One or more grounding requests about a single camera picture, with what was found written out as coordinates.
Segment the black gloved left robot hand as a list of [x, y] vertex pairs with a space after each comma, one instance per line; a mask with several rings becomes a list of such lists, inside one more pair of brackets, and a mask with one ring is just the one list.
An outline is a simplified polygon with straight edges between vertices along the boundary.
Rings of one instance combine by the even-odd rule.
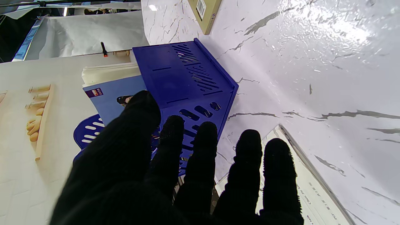
[[211, 213], [218, 134], [204, 122], [194, 139], [184, 183], [173, 198], [184, 120], [168, 117], [151, 160], [151, 134], [161, 122], [149, 91], [140, 91], [73, 163], [51, 225], [303, 225], [296, 171], [280, 138], [262, 150], [258, 131], [242, 132], [228, 181]]

